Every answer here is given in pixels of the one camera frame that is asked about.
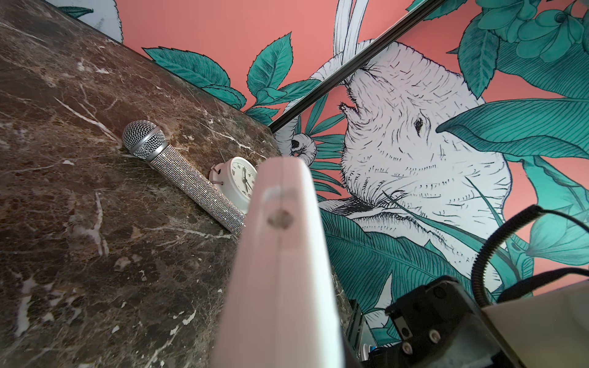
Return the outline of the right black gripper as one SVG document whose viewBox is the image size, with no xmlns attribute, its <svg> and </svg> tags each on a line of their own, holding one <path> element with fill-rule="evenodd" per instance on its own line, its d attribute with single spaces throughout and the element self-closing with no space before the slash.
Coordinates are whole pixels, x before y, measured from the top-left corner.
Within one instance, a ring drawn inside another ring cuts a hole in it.
<svg viewBox="0 0 589 368">
<path fill-rule="evenodd" d="M 523 367 L 455 279 L 443 276 L 385 309 L 401 342 L 370 352 L 369 367 Z"/>
</svg>

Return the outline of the white remote control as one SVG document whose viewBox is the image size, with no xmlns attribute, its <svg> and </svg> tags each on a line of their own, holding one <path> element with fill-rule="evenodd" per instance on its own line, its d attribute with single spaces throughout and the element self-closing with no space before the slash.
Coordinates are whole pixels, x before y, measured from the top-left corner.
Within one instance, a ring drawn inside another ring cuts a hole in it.
<svg viewBox="0 0 589 368">
<path fill-rule="evenodd" d="M 314 183 L 299 158 L 258 168 L 213 367 L 342 367 L 345 345 Z"/>
</svg>

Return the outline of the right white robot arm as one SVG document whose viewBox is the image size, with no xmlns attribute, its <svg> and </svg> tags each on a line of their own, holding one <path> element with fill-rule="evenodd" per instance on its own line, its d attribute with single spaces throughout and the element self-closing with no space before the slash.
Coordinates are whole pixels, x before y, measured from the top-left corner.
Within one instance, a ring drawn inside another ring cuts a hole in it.
<svg viewBox="0 0 589 368">
<path fill-rule="evenodd" d="M 546 214 L 532 205 L 501 225 L 472 267 L 471 290 L 443 276 L 405 294 L 385 313 L 400 334 L 392 347 L 364 347 L 364 367 L 586 367 L 588 283 L 536 295 L 583 268 L 559 268 L 517 282 L 491 301 L 483 274 L 502 242 Z"/>
</svg>

